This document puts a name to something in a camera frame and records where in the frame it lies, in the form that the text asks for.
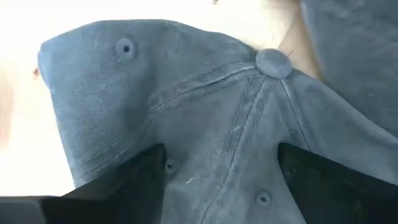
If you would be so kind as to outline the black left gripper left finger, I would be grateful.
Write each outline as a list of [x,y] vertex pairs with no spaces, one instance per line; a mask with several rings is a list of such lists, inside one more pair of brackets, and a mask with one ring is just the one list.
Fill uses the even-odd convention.
[[164,188],[165,147],[156,144],[61,197],[1,197],[1,224],[156,224]]

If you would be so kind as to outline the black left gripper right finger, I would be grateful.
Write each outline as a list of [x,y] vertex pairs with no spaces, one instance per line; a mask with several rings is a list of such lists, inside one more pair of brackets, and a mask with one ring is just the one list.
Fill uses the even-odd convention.
[[396,185],[288,143],[278,161],[307,223],[397,224]]

